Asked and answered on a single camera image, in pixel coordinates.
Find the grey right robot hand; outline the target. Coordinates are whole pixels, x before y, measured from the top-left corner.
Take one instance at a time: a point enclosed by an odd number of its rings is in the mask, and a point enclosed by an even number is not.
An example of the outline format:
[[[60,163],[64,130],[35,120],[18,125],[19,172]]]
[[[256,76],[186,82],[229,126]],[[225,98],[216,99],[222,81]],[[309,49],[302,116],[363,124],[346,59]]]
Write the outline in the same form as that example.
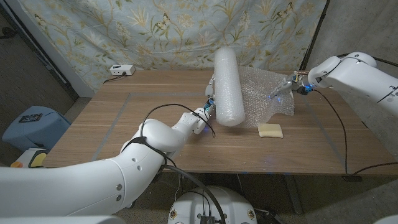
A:
[[[309,72],[293,71],[291,75],[285,77],[282,82],[271,92],[268,98],[273,99],[282,94],[297,92],[307,95],[313,90],[313,84],[308,81]]]

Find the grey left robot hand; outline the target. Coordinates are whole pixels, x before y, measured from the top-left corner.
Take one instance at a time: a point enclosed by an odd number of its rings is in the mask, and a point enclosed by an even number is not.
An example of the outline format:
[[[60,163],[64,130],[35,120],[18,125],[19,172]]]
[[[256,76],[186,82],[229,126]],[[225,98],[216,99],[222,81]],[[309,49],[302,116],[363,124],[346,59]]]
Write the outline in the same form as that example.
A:
[[[215,78],[214,75],[212,75],[210,81],[208,82],[208,85],[205,88],[205,95],[208,98],[208,100],[203,107],[203,109],[209,114],[211,114],[215,109],[214,84],[215,84]]]

